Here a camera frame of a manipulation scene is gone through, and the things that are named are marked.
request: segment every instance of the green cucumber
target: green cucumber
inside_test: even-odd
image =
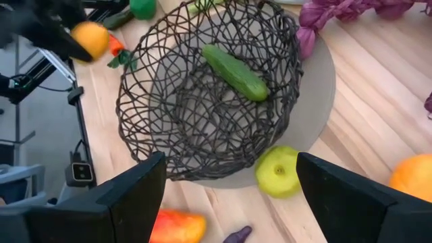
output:
[[[264,101],[267,86],[244,62],[222,51],[215,45],[205,45],[202,56],[229,85],[251,101]]]
[[[213,4],[223,3],[224,0],[195,0],[194,3],[188,5],[189,14],[197,14],[200,11],[208,10]]]
[[[129,0],[130,11],[137,20],[151,20],[156,15],[157,0]]]
[[[128,9],[124,12],[113,14],[103,20],[103,26],[108,30],[116,30],[134,18],[134,14]]]

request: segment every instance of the apple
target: apple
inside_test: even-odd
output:
[[[296,172],[298,151],[289,146],[273,146],[256,162],[258,187],[273,198],[287,198],[300,189]]]

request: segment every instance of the wire basket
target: wire basket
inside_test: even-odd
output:
[[[160,19],[125,66],[116,113],[132,158],[167,156],[171,180],[215,180],[251,167],[288,127],[303,75],[294,19],[271,1],[227,0],[192,16],[192,1]],[[244,61],[267,84],[256,103],[206,63],[205,44]]]

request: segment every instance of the wooden table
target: wooden table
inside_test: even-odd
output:
[[[149,26],[179,2],[159,0],[155,20],[134,20],[115,35],[134,48]],[[432,151],[432,121],[423,108],[432,91],[432,19],[419,13],[423,8],[414,6],[394,22],[369,11],[353,24],[326,25],[321,36],[335,63],[337,90],[328,124],[310,153],[386,183],[398,161]],[[76,65],[98,183],[135,164],[117,135],[115,100],[122,71],[106,67],[111,58]],[[205,214],[209,225],[202,242],[222,242],[244,225],[254,228],[248,243],[325,242],[302,193],[274,200],[254,186],[216,190],[169,181],[163,206]]]

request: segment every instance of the purple eggplant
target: purple eggplant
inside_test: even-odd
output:
[[[432,93],[429,95],[429,97],[427,97],[425,101],[425,109],[429,112],[429,119],[432,119]]]
[[[251,232],[252,228],[245,226],[240,231],[230,234],[223,243],[244,243]]]

